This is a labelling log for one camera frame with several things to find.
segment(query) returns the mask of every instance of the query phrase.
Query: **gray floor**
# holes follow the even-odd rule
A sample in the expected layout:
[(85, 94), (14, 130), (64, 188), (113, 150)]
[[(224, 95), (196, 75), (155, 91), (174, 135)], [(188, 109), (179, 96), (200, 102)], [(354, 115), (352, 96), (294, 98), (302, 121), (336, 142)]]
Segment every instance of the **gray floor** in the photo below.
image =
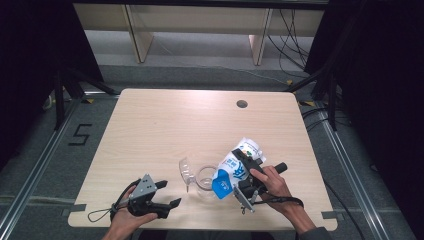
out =
[[(247, 36), (211, 34), (157, 33), (146, 62), (137, 64), (127, 33), (87, 32), (106, 83), (117, 90), (126, 87), (186, 88), (251, 91), (281, 91), (287, 80), (301, 77), (280, 70), (279, 53), (268, 41), (261, 66), (254, 66)], [(309, 49), (311, 38), (299, 38)], [(306, 76), (289, 60), (281, 61), (284, 70)], [(299, 101), (310, 100), (313, 85), (296, 93)], [(87, 92), (97, 91), (85, 86)], [(55, 150), (28, 205), (16, 223), (9, 239), (100, 239), (103, 228), (72, 228), (67, 224), (67, 210), (76, 198), (91, 160), (100, 142), (116, 98), (96, 97), (91, 104), (78, 104), (63, 137)], [(302, 112), (313, 107), (300, 107)], [(364, 188), (375, 206), (390, 239), (415, 239), (402, 213), (391, 198), (378, 172), (369, 166), (372, 161), (361, 145), (354, 128), (343, 111), (337, 112), (338, 135), (357, 171)], [(319, 121), (318, 114), (305, 119), (305, 126)], [(55, 121), (54, 108), (39, 117), (20, 154), (11, 159), (0, 174), (0, 213), (3, 215), (16, 196), (47, 144)], [(79, 124), (92, 124), (82, 129), (89, 134), (86, 145), (70, 146), (81, 139), (73, 137)], [(309, 131), (323, 178), (347, 206), (365, 239), (378, 239), (365, 219), (349, 184), (340, 160), (319, 124)], [(360, 239), (359, 233), (340, 201), (328, 190), (338, 228), (331, 232), (334, 239)], [(294, 239), (293, 232), (273, 233), (276, 239)]]

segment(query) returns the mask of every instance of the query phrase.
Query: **blue label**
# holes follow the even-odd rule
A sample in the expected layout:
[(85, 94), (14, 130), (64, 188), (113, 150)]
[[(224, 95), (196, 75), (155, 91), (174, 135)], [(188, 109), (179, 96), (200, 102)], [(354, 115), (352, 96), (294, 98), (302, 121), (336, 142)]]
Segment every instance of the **blue label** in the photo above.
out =
[(226, 171), (222, 169), (218, 170), (218, 176), (212, 181), (212, 190), (219, 199), (223, 199), (233, 192), (230, 176)]

